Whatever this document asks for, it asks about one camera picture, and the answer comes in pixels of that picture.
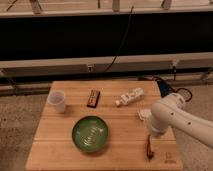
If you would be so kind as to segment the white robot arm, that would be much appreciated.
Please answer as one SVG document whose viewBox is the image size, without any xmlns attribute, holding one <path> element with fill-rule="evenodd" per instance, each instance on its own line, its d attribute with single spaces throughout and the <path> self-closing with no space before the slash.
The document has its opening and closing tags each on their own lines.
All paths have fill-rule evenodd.
<svg viewBox="0 0 213 171">
<path fill-rule="evenodd" d="M 184 98 L 178 93 L 171 93 L 154 102 L 147 119 L 150 134 L 160 137 L 171 126 L 213 149 L 213 122 L 185 112 L 185 104 Z"/>
</svg>

